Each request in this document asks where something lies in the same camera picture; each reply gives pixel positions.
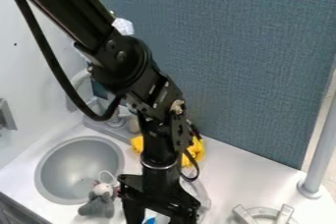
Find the blue fabric wall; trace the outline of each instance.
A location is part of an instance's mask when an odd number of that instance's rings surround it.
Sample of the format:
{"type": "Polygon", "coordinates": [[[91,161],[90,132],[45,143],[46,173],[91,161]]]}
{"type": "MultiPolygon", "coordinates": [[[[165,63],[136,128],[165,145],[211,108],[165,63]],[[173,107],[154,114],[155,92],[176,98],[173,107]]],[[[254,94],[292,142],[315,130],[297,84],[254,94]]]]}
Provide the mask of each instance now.
{"type": "Polygon", "coordinates": [[[102,0],[185,93],[201,132],[300,168],[336,53],[336,0],[102,0]]]}

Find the silver pole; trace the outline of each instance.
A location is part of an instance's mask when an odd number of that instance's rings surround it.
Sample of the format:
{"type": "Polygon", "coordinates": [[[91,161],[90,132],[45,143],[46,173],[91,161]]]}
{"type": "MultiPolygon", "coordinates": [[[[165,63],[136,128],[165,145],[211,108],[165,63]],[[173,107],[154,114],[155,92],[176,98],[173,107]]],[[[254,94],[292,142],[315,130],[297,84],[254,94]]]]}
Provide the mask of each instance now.
{"type": "Polygon", "coordinates": [[[336,95],[326,118],[307,176],[298,184],[299,191],[308,198],[319,198],[319,190],[336,146],[336,95]]]}

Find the yellow rubber duck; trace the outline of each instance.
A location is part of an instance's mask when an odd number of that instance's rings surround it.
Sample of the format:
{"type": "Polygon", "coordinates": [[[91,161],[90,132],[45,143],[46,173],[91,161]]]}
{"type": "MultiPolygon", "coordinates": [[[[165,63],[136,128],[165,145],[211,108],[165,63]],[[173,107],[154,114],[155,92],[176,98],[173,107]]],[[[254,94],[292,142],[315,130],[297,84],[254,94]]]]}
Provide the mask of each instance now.
{"type": "MultiPolygon", "coordinates": [[[[195,161],[201,161],[201,159],[204,157],[204,144],[203,140],[198,140],[196,137],[193,137],[193,145],[188,147],[189,153],[192,155],[192,157],[195,159],[195,161]]],[[[143,136],[138,136],[131,139],[131,146],[132,150],[135,153],[142,153],[143,151],[143,136]]],[[[189,158],[183,154],[182,156],[182,166],[183,167],[190,167],[193,166],[192,162],[189,160],[189,158]]]]}

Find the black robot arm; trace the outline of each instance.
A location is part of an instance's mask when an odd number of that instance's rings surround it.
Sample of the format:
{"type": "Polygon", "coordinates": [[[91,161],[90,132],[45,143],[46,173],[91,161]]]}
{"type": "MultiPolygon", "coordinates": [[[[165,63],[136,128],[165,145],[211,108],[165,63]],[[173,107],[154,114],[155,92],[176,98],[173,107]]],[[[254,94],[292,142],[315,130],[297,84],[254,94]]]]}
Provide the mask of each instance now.
{"type": "Polygon", "coordinates": [[[158,69],[146,45],[114,29],[113,15],[98,0],[30,0],[91,60],[92,77],[116,94],[106,113],[95,115],[71,87],[27,0],[15,1],[56,79],[88,117],[107,120],[121,99],[137,109],[144,140],[142,175],[119,176],[127,222],[141,224],[144,210],[150,208],[170,216],[172,224],[195,224],[200,204],[179,183],[183,153],[197,168],[187,151],[193,142],[185,100],[174,82],[158,69]]]}

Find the stuffed toy mouse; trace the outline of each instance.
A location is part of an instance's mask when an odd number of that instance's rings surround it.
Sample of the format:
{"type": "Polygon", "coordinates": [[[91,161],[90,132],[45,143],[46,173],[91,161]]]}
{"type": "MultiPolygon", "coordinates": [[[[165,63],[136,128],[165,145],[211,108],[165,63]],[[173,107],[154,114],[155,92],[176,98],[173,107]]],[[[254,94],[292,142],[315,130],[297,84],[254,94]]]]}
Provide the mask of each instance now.
{"type": "Polygon", "coordinates": [[[80,207],[79,215],[112,218],[116,195],[112,185],[96,181],[93,190],[88,194],[89,201],[80,207]]]}

